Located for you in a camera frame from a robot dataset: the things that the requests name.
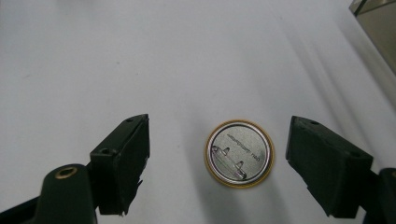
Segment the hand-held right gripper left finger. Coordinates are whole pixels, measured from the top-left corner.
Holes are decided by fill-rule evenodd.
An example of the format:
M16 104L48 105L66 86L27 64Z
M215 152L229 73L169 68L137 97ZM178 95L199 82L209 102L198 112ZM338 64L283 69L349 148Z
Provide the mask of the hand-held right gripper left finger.
M127 215L149 159L149 115L130 117L91 153L90 175L101 215Z

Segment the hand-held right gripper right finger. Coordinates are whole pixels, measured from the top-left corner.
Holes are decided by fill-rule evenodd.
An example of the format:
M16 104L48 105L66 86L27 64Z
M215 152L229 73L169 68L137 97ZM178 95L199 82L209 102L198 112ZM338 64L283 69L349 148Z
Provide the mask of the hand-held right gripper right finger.
M353 218L373 157L312 119L293 116L286 160L328 216Z

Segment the round gold-rimmed pin badge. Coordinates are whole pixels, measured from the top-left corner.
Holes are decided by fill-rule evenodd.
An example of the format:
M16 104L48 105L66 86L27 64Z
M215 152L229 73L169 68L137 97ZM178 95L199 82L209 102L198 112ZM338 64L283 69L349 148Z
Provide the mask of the round gold-rimmed pin badge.
M269 134L249 120L221 123L205 144L205 166L225 186L244 189L261 183L271 172L275 149Z

